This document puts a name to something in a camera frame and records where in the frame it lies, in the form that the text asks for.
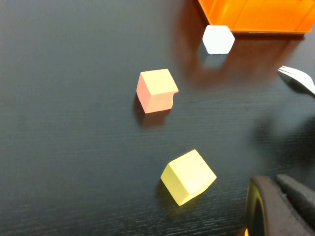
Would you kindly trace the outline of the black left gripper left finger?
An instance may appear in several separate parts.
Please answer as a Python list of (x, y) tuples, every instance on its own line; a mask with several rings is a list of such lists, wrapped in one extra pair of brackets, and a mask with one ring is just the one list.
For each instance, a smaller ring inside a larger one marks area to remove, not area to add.
[(313, 236), (315, 221), (305, 221), (276, 179), (253, 176), (246, 200), (246, 227), (251, 236)]

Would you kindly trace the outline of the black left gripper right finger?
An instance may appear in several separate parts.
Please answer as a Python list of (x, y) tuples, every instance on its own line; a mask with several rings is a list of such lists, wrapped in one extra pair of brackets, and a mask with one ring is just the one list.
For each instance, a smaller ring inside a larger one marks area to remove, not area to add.
[(294, 178), (279, 174), (276, 182), (305, 221), (315, 220), (315, 192)]

